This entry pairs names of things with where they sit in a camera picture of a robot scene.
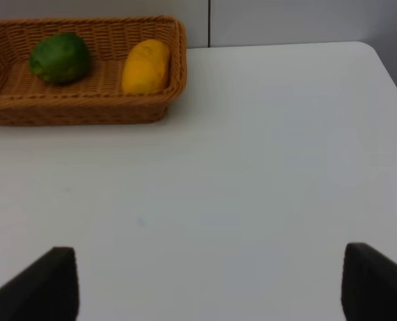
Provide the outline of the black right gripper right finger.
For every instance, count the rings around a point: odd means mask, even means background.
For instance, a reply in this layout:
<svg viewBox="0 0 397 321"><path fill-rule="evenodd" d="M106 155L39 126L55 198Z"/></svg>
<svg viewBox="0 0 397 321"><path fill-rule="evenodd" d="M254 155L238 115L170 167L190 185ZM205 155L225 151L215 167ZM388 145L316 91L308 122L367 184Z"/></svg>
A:
<svg viewBox="0 0 397 321"><path fill-rule="evenodd" d="M349 243L341 287L346 320L397 320L397 263L367 243Z"/></svg>

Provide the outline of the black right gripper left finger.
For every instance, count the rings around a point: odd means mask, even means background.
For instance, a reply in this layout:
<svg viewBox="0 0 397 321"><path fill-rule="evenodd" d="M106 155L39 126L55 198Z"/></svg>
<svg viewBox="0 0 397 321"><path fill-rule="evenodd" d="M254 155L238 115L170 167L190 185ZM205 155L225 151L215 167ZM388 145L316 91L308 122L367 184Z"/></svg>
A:
<svg viewBox="0 0 397 321"><path fill-rule="evenodd" d="M0 320L76 320L79 311L72 247L52 248L0 287Z"/></svg>

